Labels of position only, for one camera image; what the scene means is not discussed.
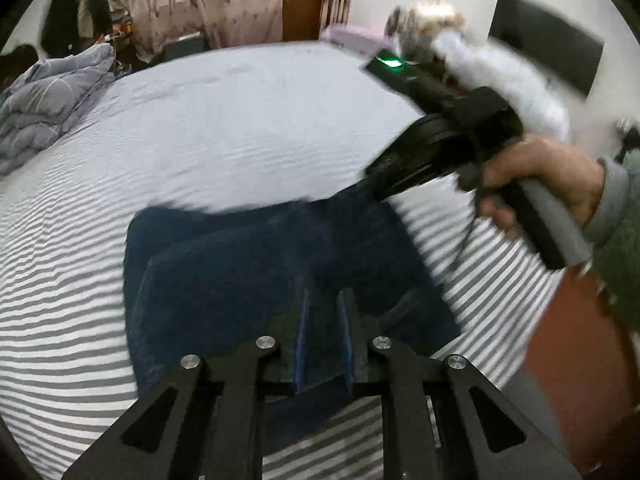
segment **navy blue fabric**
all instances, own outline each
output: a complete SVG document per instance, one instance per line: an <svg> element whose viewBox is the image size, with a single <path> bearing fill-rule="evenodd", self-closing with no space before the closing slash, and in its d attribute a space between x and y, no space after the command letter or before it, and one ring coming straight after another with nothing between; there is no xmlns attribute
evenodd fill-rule
<svg viewBox="0 0 640 480"><path fill-rule="evenodd" d="M204 214L148 208L124 261L126 332L144 394L185 354L219 356L263 335L309 291L304 389L264 413L266 452L315 430L350 400L335 298L354 291L386 333L431 354L460 332L401 219L358 187L317 202Z"/></svg>

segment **device handle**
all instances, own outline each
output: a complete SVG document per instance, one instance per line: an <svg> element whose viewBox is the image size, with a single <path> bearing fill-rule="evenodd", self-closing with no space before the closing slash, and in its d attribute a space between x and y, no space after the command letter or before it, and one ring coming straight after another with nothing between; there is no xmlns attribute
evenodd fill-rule
<svg viewBox="0 0 640 480"><path fill-rule="evenodd" d="M548 269L573 267L591 258L591 246L574 216L538 179L513 180L496 193L516 212L532 248Z"/></svg>

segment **human hand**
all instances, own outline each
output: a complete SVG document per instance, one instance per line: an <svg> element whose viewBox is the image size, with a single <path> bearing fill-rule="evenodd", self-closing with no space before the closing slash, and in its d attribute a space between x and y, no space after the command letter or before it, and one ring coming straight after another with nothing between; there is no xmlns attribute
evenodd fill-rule
<svg viewBox="0 0 640 480"><path fill-rule="evenodd" d="M522 142L508 146L487 162L484 186L498 188L511 180L535 176L564 202L578 225L591 219L604 189L604 167L577 148L548 137L527 134ZM517 218L513 210L497 206L491 198L480 202L479 212L489 217L510 239L517 237Z"/></svg>

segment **black tv screen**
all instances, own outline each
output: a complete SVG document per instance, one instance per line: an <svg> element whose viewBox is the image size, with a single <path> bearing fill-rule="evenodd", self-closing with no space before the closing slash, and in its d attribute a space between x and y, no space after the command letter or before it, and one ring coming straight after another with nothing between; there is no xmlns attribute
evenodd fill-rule
<svg viewBox="0 0 640 480"><path fill-rule="evenodd" d="M498 0L489 36L589 94L604 44L559 16L524 0Z"/></svg>

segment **mattress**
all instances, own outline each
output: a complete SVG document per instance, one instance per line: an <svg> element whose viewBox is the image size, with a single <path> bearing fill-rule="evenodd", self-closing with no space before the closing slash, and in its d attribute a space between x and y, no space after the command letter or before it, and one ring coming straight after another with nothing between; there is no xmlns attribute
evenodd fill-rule
<svg viewBox="0 0 640 480"><path fill-rule="evenodd" d="M122 258L151 204L215 212L324 198L418 112L320 43L209 52L116 81L53 147L0 184L0 413L46 479L136 399ZM479 221L443 178L392 198L464 333L459 352L498 387L520 367L561 279ZM266 479L382 476L377 398L264 458Z"/></svg>

